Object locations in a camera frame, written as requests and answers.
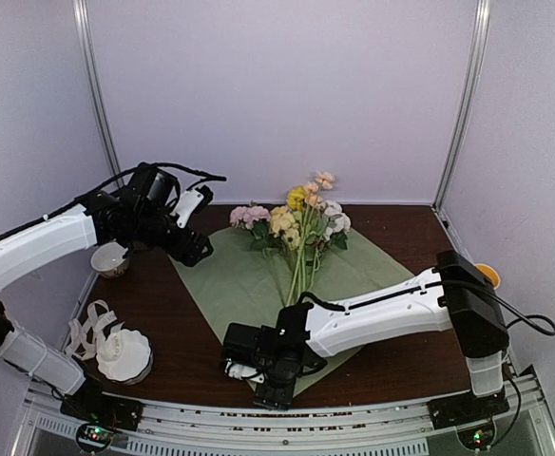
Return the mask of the green wrapping paper sheet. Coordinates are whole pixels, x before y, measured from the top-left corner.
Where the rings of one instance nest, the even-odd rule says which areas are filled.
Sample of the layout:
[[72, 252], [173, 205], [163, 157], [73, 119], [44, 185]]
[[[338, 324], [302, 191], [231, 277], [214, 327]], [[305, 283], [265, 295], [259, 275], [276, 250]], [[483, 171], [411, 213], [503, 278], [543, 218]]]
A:
[[[193, 268], [175, 268], [218, 339], [227, 326], [274, 325], [290, 290], [291, 273], [278, 254], [250, 249], [251, 237], [232, 228], [212, 235], [215, 252]], [[312, 292], [325, 301], [362, 295], [412, 277], [387, 245], [352, 230], [348, 248], [322, 260]]]

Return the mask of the cream fake flower bunch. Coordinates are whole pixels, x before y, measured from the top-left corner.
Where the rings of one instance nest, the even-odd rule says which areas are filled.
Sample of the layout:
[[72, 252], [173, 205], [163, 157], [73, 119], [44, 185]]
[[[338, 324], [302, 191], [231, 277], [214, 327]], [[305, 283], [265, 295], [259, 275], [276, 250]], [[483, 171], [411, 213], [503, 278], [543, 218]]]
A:
[[293, 305], [305, 282], [303, 278], [303, 214], [300, 211], [292, 211], [288, 206], [275, 207], [270, 211], [269, 230], [279, 244], [280, 251], [291, 270], [285, 305]]

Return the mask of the yellow fake flower stem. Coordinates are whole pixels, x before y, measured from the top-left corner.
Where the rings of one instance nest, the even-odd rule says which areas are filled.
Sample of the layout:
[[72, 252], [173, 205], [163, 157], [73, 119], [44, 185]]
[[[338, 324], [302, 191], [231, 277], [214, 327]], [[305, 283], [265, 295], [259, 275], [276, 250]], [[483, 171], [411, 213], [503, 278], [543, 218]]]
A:
[[292, 188], [287, 195], [286, 204], [293, 212], [303, 212], [306, 205], [307, 191], [304, 186]]

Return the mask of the pink fake flower stem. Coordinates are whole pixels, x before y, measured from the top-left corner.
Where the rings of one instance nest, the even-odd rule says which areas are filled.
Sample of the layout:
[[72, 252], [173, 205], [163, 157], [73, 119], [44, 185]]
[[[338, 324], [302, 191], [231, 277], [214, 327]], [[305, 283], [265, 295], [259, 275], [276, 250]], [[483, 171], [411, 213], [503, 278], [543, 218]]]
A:
[[269, 258], [276, 248], [276, 243], [269, 232], [270, 219], [270, 211], [255, 203], [237, 206], [229, 215], [231, 226], [248, 231], [253, 237], [251, 249], [261, 252], [266, 258]]

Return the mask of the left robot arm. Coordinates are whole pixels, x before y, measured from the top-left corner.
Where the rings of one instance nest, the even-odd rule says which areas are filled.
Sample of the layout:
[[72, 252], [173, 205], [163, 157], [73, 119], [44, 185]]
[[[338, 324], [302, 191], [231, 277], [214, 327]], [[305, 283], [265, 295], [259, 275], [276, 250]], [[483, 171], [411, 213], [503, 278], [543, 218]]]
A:
[[[107, 191], [105, 180], [59, 209], [0, 235], [0, 293], [10, 284], [75, 252], [115, 241], [164, 250], [192, 267], [209, 257], [208, 236], [189, 228], [190, 217], [213, 198], [208, 182], [220, 176], [192, 170], [197, 181], [182, 189], [172, 175], [176, 164], [141, 162], [123, 172], [126, 185]], [[0, 301], [0, 358], [28, 372], [64, 395], [90, 422], [110, 412], [108, 398], [93, 387], [84, 368], [71, 356], [9, 321]]]

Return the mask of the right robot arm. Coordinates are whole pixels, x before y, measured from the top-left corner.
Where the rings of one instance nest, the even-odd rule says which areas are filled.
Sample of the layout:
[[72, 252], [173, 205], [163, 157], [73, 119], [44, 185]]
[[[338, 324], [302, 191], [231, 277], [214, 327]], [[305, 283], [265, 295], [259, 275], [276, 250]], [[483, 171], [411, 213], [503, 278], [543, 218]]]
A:
[[354, 297], [326, 301], [304, 292], [279, 311], [273, 327], [230, 323], [222, 343], [224, 374], [254, 382], [255, 405], [286, 410], [297, 379], [322, 371], [341, 352], [453, 329], [471, 384], [460, 409], [469, 419], [482, 418], [504, 386], [506, 323], [486, 274], [455, 251], [436, 260], [436, 266], [408, 280]]

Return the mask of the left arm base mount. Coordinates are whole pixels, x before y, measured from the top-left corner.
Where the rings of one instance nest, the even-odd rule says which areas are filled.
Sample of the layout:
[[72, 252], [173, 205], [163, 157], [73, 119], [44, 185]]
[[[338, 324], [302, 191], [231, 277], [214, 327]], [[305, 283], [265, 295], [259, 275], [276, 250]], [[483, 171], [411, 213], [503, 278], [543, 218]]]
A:
[[74, 393], [66, 394], [52, 387], [52, 395], [61, 402], [60, 411], [83, 421], [75, 431], [75, 444], [87, 455], [107, 450], [123, 430], [135, 431], [144, 405], [134, 399], [107, 395], [101, 382], [85, 377]]

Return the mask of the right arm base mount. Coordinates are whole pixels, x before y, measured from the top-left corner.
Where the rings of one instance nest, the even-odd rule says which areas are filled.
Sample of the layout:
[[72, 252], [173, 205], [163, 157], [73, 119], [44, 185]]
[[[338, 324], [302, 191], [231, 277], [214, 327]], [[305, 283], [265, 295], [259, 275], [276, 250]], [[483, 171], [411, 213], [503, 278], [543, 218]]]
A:
[[435, 430], [454, 428], [467, 450], [489, 450], [497, 441], [495, 417], [510, 410], [503, 391], [477, 397], [472, 392], [430, 400], [427, 403]]

